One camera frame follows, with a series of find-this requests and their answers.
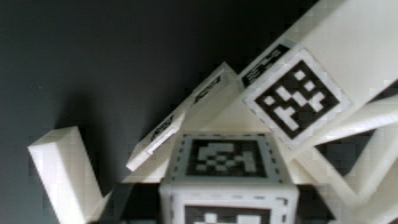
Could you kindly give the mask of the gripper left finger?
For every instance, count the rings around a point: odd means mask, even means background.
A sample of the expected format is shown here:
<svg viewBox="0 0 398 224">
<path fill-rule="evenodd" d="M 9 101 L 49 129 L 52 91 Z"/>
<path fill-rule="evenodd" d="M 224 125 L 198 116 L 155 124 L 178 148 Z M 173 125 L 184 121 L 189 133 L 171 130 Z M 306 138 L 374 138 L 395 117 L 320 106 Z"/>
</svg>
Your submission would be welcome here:
<svg viewBox="0 0 398 224">
<path fill-rule="evenodd" d="M 159 188 L 159 183 L 118 184 L 100 217 L 89 224 L 162 224 Z"/>
</svg>

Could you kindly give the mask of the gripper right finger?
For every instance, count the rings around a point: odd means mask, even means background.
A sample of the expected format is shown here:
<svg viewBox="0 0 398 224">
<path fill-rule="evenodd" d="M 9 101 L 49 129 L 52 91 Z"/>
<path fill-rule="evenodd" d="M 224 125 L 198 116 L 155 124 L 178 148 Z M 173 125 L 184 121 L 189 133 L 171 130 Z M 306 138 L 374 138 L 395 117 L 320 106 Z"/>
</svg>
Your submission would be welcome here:
<svg viewBox="0 0 398 224">
<path fill-rule="evenodd" d="M 299 193 L 296 224 L 356 224 L 349 207 L 327 188 L 303 184 Z"/>
</svg>

